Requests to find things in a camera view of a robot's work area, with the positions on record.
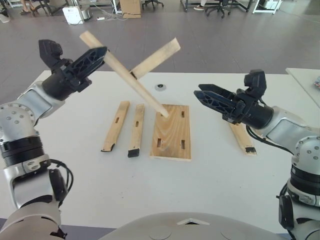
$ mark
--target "cable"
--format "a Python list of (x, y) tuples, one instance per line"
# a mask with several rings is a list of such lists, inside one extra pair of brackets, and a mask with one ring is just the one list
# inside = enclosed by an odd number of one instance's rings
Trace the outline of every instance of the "cable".
[(245, 129), (247, 131), (247, 133), (255, 140), (258, 140), (259, 142), (263, 143), (263, 144), (267, 144), (267, 145), (270, 145), (272, 147), (276, 147), (278, 149), (282, 149), (282, 150), (285, 150), (286, 152), (288, 153), (291, 153), (292, 155), (294, 155), (289, 149), (283, 147), (283, 146), (280, 146), (280, 145), (277, 145), (277, 144), (274, 144), (270, 141), (268, 141), (266, 138), (262, 138), (262, 137), (259, 137), (257, 134), (254, 133), (254, 131), (248, 126), (246, 125), (245, 126)]
[(70, 170), (70, 168), (67, 167), (67, 165), (65, 163), (63, 163), (62, 161), (58, 161), (55, 159), (50, 159), (51, 163), (56, 164), (56, 167), (59, 168), (60, 166), (63, 167), (66, 171), (66, 186), (68, 189), (68, 193), (70, 192), (73, 184), (74, 184), (74, 174), (72, 173), (72, 171)]
[[(113, 5), (112, 0), (110, 0), (110, 3), (112, 5), (112, 12), (114, 12), (115, 6)], [(126, 20), (128, 20), (127, 18), (122, 18), (122, 16), (119, 16), (117, 14), (107, 12), (106, 10), (104, 10), (101, 7), (99, 7), (98, 5), (96, 5), (94, 2), (91, 2), (91, 4), (93, 4), (97, 9), (99, 9), (102, 12), (103, 15), (106, 16), (106, 18), (104, 19), (105, 21), (113, 21), (113, 20), (126, 21)]]

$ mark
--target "light-colored wood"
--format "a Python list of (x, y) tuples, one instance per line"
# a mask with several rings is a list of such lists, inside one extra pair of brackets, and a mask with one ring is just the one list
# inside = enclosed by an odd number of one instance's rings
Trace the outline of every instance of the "light-colored wood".
[(128, 108), (130, 106), (129, 101), (122, 101), (120, 102), (120, 105), (118, 107), (118, 110), (116, 111), (114, 120), (112, 122), (112, 125), (108, 131), (108, 134), (106, 135), (106, 138), (104, 140), (103, 148), (101, 152), (111, 152), (113, 147), (115, 146), (121, 128), (124, 124), (124, 121), (126, 119), (126, 115), (128, 112)]
[(132, 125), (132, 135), (128, 151), (128, 157), (137, 157), (140, 153), (140, 143), (144, 125), (145, 105), (138, 104), (135, 108), (135, 115)]
[(134, 69), (132, 69), (131, 73), (135, 76), (136, 79), (140, 79), (148, 72), (162, 64), (165, 60), (170, 58), (180, 49), (181, 47), (178, 40), (174, 38), (172, 41), (168, 42), (166, 45), (155, 51)]
[[(102, 43), (96, 39), (89, 31), (80, 35), (82, 41), (90, 48), (101, 47)], [(166, 118), (168, 117), (167, 110), (145, 89), (145, 87), (137, 81), (131, 73), (111, 54), (110, 51), (104, 56), (104, 62), (108, 64), (130, 87), (132, 87), (148, 104), (150, 104), (157, 112), (161, 113)]]
[(169, 117), (156, 113), (150, 156), (191, 162), (189, 106), (163, 106)]
[(245, 130), (245, 126), (240, 123), (240, 124), (232, 124), (229, 123), (229, 126), (240, 146), (240, 148), (243, 150), (243, 152), (246, 155), (257, 155), (255, 145), (250, 139), (249, 134)]

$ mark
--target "wooden stick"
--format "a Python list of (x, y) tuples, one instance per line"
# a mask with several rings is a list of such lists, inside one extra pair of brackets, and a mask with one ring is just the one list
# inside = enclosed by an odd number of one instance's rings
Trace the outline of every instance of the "wooden stick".
[(180, 49), (181, 47), (178, 40), (174, 38), (172, 41), (168, 42), (166, 45), (151, 54), (139, 65), (135, 66), (135, 68), (131, 70), (131, 74), (133, 74), (136, 79), (142, 78), (144, 75), (162, 64), (165, 60), (170, 58)]
[[(82, 41), (90, 48), (101, 47), (102, 43), (96, 39), (89, 31), (80, 35)], [(150, 104), (157, 112), (160, 112), (164, 117), (168, 117), (167, 110), (138, 82), (130, 72), (111, 54), (110, 51), (104, 56), (104, 62), (108, 64), (130, 87), (132, 87), (148, 104)]]
[(121, 128), (124, 124), (129, 106), (130, 106), (129, 101), (120, 102), (120, 105), (118, 107), (118, 110), (116, 111), (113, 123), (104, 140), (104, 144), (101, 152), (111, 152), (112, 149), (114, 148), (118, 140)]
[(128, 151), (128, 158), (138, 157), (140, 153), (140, 143), (145, 116), (145, 105), (138, 104), (135, 108), (135, 115), (132, 126), (132, 135)]
[(229, 123), (229, 126), (243, 152), (246, 155), (257, 155), (254, 143), (251, 141), (250, 136), (245, 131), (244, 125)]

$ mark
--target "small round object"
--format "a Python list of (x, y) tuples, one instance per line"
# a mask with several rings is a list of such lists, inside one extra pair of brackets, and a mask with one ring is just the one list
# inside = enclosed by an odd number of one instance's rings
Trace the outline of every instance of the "small round object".
[(155, 90), (161, 92), (167, 89), (167, 86), (164, 84), (157, 84), (154, 86)]

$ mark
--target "wood grain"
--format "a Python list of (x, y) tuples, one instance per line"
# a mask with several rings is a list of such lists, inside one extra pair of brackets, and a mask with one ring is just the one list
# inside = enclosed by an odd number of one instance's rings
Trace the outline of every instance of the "wood grain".
[(106, 138), (104, 140), (101, 152), (111, 152), (112, 149), (114, 148), (114, 146), (118, 140), (121, 128), (122, 128), (124, 121), (126, 119), (126, 115), (127, 115), (129, 106), (130, 106), (129, 101), (120, 102), (120, 105), (118, 107), (118, 110), (116, 111), (114, 120), (112, 122), (112, 125), (111, 125), (111, 127), (108, 131), (108, 134), (106, 135)]
[(132, 125), (131, 141), (129, 145), (128, 158), (137, 157), (140, 153), (140, 143), (144, 125), (145, 105), (138, 104), (135, 108), (135, 114)]
[(170, 58), (173, 54), (178, 52), (181, 49), (179, 42), (176, 38), (168, 42), (166, 45), (155, 51), (134, 69), (131, 70), (131, 73), (136, 79), (142, 78), (148, 72), (155, 69), (157, 66), (162, 64), (165, 60)]
[(163, 105), (169, 117), (155, 116), (150, 156), (177, 161), (191, 161), (189, 106)]
[[(89, 31), (80, 35), (82, 41), (90, 48), (101, 47), (102, 43), (96, 39)], [(108, 64), (130, 87), (132, 87), (155, 111), (160, 112), (166, 118), (168, 117), (167, 110), (145, 89), (145, 87), (137, 81), (133, 75), (121, 64), (121, 62), (107, 51), (104, 56), (104, 62)]]
[(232, 124), (229, 123), (229, 126), (240, 146), (240, 148), (243, 150), (243, 152), (246, 155), (257, 155), (257, 151), (255, 149), (255, 145), (252, 142), (249, 134), (245, 130), (245, 126), (240, 123), (240, 124)]

